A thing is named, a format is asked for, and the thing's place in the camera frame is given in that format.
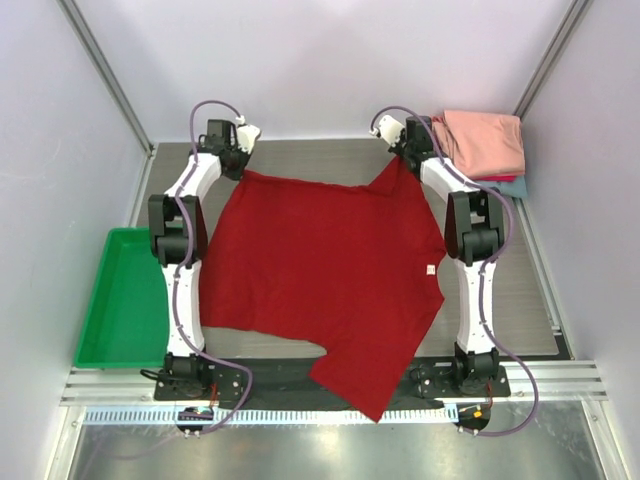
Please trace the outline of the red t shirt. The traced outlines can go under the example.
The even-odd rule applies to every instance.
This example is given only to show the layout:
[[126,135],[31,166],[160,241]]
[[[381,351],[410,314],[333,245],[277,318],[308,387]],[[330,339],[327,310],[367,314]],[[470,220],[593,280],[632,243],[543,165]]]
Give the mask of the red t shirt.
[[311,379],[378,421],[443,305],[444,255],[400,159],[360,186],[249,171],[202,264],[200,321],[322,347]]

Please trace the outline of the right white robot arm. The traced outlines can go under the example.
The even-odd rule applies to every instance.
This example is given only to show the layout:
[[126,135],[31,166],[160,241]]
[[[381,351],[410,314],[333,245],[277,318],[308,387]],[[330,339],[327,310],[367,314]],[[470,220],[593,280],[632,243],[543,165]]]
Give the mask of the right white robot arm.
[[464,396],[486,395],[499,374],[493,279],[505,241],[502,202],[442,155],[427,118],[410,116],[401,123],[385,115],[377,129],[389,151],[446,202],[443,238],[458,274],[460,299],[449,388]]

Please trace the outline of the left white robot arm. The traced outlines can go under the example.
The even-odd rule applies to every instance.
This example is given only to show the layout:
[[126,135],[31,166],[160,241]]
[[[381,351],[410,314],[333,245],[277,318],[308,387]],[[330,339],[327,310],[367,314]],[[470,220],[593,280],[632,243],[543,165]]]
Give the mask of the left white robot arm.
[[157,401],[239,399],[245,368],[206,352],[200,320],[199,280],[208,249],[201,201],[225,176],[242,177],[261,131],[239,116],[210,119],[192,139],[187,165],[175,183],[147,202],[152,255],[161,266],[168,298],[169,338],[163,366],[146,376],[155,381]]

